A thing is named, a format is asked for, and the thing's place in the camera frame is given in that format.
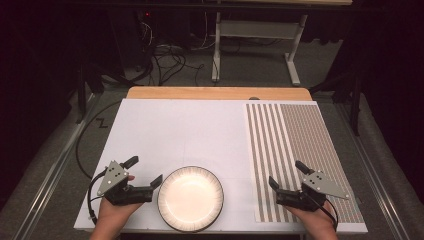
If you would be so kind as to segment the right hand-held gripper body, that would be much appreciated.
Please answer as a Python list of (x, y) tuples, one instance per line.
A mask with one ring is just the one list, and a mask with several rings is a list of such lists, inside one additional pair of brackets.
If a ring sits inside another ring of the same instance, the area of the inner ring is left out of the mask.
[(323, 172), (310, 170), (298, 191), (283, 190), (275, 184), (276, 203), (303, 211), (316, 211), (324, 205), (328, 196), (348, 199), (349, 195)]

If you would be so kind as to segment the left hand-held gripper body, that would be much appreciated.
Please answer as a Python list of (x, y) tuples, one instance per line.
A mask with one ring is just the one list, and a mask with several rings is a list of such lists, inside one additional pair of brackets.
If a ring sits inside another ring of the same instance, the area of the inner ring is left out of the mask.
[(113, 160), (105, 169), (97, 195), (106, 198), (113, 205), (129, 205), (151, 202), (153, 191), (150, 186), (130, 185), (128, 169), (124, 169), (121, 163)]

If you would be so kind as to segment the white plate with dark rim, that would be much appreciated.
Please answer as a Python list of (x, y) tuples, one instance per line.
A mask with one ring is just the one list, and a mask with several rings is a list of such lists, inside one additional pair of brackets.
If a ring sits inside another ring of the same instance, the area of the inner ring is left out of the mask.
[(175, 170), (164, 180), (157, 204), (168, 226), (180, 232), (195, 233), (208, 228), (219, 217), (224, 191), (212, 172), (187, 166)]

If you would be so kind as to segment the person's right hand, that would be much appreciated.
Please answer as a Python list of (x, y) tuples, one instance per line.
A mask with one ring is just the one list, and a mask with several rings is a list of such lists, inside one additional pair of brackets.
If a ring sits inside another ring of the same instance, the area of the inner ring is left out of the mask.
[(305, 229), (312, 233), (321, 230), (333, 230), (333, 221), (321, 209), (314, 212), (304, 211), (298, 208), (286, 206), (286, 209), (301, 220)]

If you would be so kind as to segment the person's left hand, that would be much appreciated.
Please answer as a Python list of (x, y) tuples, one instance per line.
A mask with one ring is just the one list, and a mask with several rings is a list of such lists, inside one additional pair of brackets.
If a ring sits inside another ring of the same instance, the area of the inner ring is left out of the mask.
[(121, 229), (141, 206), (142, 203), (115, 206), (107, 199), (102, 199), (96, 226)]

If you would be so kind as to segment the brown striped woven placemat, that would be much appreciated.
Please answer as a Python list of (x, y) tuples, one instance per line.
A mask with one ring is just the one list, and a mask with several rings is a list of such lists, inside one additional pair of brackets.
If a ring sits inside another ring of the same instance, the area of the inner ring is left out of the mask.
[(246, 120), (256, 221), (296, 221), (292, 214), (276, 203), (268, 178), (273, 177), (284, 190), (300, 189), (306, 178), (295, 167), (299, 160), (309, 168), (323, 172), (342, 190), (340, 197), (329, 197), (341, 223), (364, 222), (316, 103), (248, 103)]

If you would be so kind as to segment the black stand leg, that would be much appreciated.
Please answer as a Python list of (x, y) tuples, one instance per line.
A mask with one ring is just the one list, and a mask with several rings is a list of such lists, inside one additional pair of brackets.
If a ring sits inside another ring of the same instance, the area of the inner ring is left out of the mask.
[(77, 70), (77, 100), (78, 118), (77, 124), (81, 123), (87, 114), (87, 93), (86, 88), (94, 94), (104, 92), (100, 69), (94, 63), (82, 64)]
[(349, 103), (349, 124), (353, 133), (358, 136), (358, 117), (360, 112), (361, 80), (355, 73), (342, 73), (308, 89), (311, 95), (332, 88), (334, 103)]

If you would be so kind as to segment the black computer tower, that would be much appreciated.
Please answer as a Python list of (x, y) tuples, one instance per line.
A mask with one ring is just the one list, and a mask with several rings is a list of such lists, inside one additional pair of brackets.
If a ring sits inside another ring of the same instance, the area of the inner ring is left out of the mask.
[(152, 70), (151, 29), (138, 19), (135, 10), (115, 9), (108, 12), (124, 77), (138, 81)]

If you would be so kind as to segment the aluminium floor rail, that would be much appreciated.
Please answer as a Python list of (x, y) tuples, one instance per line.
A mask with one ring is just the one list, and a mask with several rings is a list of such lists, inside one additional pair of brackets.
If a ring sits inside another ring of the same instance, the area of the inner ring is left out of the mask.
[(350, 126), (349, 113), (343, 104), (336, 104), (337, 112), (343, 119), (344, 126), (349, 132), (349, 135), (355, 145), (356, 151), (359, 154), (361, 166), (365, 171), (365, 175), (370, 184), (370, 188), (373, 191), (374, 197), (379, 205), (379, 208), (388, 224), (390, 231), (395, 240), (410, 240), (410, 237), (406, 231), (405, 225), (401, 221), (398, 211), (395, 205), (388, 195), (386, 188), (383, 185), (382, 179), (379, 176), (377, 168), (375, 168), (371, 162), (369, 155), (366, 152), (365, 145), (360, 139), (359, 135), (356, 135)]
[(85, 114), (80, 113), (77, 97), (71, 98), (71, 112), (42, 145), (8, 200), (6, 209), (14, 210), (10, 220), (17, 221), (9, 240), (30, 239), (100, 98), (100, 93), (86, 95)]

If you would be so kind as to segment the white metal stand frame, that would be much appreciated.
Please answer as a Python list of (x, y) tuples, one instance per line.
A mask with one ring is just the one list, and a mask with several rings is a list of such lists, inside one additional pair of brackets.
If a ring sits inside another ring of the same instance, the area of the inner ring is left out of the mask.
[(211, 80), (213, 82), (218, 82), (220, 80), (220, 45), (222, 37), (291, 40), (291, 50), (284, 53), (284, 59), (291, 83), (294, 86), (300, 86), (301, 82), (294, 63), (294, 58), (303, 35), (307, 19), (307, 15), (302, 15), (300, 20), (296, 23), (222, 20), (221, 13), (218, 12), (215, 20), (215, 44), (212, 59)]

